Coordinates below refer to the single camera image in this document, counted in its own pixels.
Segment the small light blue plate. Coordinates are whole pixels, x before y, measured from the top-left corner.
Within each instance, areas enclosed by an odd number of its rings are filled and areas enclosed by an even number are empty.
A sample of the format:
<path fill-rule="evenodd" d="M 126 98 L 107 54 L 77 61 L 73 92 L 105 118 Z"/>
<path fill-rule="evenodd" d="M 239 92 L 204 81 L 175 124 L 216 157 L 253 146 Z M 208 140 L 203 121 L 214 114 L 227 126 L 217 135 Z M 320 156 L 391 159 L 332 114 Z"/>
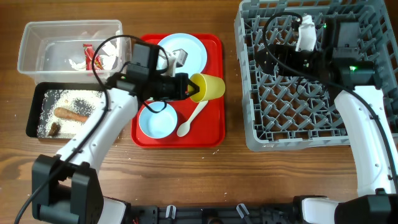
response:
<path fill-rule="evenodd" d="M 162 139 L 171 135 L 178 123 L 176 110 L 163 102 L 152 102 L 149 107 L 155 111 L 153 113 L 144 107 L 139 113 L 138 123 L 141 131 L 152 139 Z"/>

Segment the white napkin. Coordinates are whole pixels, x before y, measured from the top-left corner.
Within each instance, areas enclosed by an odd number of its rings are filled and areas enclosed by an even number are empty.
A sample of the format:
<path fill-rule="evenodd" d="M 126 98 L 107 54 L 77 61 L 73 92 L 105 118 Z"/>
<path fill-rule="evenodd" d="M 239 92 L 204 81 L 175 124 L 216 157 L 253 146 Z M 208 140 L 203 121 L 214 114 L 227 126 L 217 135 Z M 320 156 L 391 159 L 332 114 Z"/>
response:
<path fill-rule="evenodd" d="M 65 67 L 71 71 L 88 71 L 86 70 L 85 53 L 83 44 L 92 44 L 95 55 L 99 55 L 103 70 L 112 70 L 121 62 L 121 39 L 109 40 L 102 47 L 100 44 L 107 38 L 114 35 L 122 34 L 120 30 L 108 31 L 98 30 L 95 32 L 82 31 L 79 32 L 72 40 L 65 41 L 65 53 L 63 62 Z"/>

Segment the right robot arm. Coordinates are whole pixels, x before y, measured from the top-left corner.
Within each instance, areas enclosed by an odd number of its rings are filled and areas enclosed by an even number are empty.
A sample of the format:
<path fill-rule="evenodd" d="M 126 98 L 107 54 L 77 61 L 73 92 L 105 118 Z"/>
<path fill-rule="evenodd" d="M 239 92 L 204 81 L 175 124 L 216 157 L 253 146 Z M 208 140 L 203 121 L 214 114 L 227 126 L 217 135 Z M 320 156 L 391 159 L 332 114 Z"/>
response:
<path fill-rule="evenodd" d="M 263 71 L 318 81 L 327 87 L 346 128 L 357 172 L 358 197 L 336 202 L 295 198 L 302 223 L 396 223 L 397 149 L 384 110 L 382 80 L 371 61 L 359 58 L 359 22 L 327 19 L 321 50 L 310 16 L 294 14 L 295 47 L 265 42 L 256 53 Z"/>

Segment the large light blue plate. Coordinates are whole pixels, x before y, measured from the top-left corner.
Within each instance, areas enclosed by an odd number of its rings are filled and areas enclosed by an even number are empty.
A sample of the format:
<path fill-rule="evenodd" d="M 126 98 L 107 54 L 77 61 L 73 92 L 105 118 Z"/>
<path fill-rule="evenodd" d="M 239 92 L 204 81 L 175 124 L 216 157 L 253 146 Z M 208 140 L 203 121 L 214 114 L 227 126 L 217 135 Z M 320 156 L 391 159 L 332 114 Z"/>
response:
<path fill-rule="evenodd" d="M 164 37 L 159 46 L 167 52 L 182 49 L 187 53 L 187 58 L 182 67 L 176 68 L 177 73 L 187 73 L 191 77 L 195 73 L 204 71 L 207 63 L 207 51 L 204 44 L 190 34 L 176 33 Z"/>

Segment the brown carrot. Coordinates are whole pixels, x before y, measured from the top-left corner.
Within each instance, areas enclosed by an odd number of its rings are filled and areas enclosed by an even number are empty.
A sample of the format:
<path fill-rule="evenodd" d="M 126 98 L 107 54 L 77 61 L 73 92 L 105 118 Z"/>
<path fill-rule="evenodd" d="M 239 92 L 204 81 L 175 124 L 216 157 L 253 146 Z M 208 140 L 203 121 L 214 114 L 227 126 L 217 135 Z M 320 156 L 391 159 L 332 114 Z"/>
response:
<path fill-rule="evenodd" d="M 61 108 L 61 107 L 58 107 L 54 110 L 54 115 L 58 118 L 69 119 L 69 120 L 78 121 L 81 123 L 85 123 L 86 120 L 88 119 L 87 116 L 77 114 L 73 111 L 70 111 L 68 109 Z"/>

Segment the yellow plastic cup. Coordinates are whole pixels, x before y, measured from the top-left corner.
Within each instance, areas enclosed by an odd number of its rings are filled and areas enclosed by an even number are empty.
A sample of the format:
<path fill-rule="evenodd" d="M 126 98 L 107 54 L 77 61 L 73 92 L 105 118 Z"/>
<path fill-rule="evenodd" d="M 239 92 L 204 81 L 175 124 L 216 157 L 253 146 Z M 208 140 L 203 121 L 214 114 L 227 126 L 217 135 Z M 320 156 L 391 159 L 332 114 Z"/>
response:
<path fill-rule="evenodd" d="M 200 89 L 198 93 L 190 97 L 196 103 L 220 98 L 225 93 L 225 83 L 220 77 L 196 73 L 190 77 L 190 81 Z"/>

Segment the red snack wrapper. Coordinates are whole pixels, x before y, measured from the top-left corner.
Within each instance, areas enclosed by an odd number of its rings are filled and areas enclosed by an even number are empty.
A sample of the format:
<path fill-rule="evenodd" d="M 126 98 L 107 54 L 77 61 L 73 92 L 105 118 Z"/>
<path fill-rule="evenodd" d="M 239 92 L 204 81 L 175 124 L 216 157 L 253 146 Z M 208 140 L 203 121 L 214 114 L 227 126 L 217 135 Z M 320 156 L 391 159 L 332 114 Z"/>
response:
<path fill-rule="evenodd" d="M 83 44 L 83 51 L 85 53 L 86 70 L 103 70 L 103 65 L 99 55 L 95 55 L 92 44 Z"/>

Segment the brown food scrap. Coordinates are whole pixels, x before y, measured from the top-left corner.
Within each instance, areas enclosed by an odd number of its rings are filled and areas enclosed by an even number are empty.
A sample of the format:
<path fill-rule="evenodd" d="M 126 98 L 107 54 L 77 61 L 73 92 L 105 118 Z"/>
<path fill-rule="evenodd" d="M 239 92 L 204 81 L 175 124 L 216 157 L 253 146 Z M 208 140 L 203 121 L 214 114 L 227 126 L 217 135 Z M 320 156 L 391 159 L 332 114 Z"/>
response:
<path fill-rule="evenodd" d="M 50 137 L 58 136 L 60 129 L 61 129 L 61 125 L 58 124 L 57 122 L 53 122 L 48 131 L 48 136 L 50 136 Z"/>

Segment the white plastic spoon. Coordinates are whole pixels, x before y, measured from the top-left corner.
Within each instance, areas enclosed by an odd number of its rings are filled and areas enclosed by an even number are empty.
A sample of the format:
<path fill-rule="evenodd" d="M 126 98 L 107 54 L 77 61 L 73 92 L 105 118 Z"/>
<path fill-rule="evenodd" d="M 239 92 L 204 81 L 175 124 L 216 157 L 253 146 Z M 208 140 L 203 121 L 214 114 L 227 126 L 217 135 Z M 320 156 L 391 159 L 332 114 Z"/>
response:
<path fill-rule="evenodd" d="M 193 113 L 186 120 L 186 122 L 182 123 L 177 129 L 177 136 L 184 137 L 190 131 L 190 126 L 192 121 L 200 114 L 200 112 L 204 109 L 204 107 L 208 104 L 208 101 L 201 101 L 197 104 L 197 107 L 194 109 Z"/>

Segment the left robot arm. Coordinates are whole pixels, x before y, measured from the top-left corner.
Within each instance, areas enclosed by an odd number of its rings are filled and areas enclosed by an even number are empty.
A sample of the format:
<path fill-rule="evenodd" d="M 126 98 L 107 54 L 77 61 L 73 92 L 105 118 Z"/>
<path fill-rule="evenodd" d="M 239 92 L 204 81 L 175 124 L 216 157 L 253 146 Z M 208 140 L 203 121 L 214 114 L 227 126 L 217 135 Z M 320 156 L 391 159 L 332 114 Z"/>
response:
<path fill-rule="evenodd" d="M 183 49 L 168 52 L 137 42 L 132 59 L 100 83 L 101 104 L 79 133 L 55 156 L 40 155 L 32 167 L 32 216 L 48 223 L 130 223 L 131 204 L 105 197 L 98 171 L 119 132 L 148 99 L 163 106 L 184 100 L 199 88 L 186 73 Z"/>

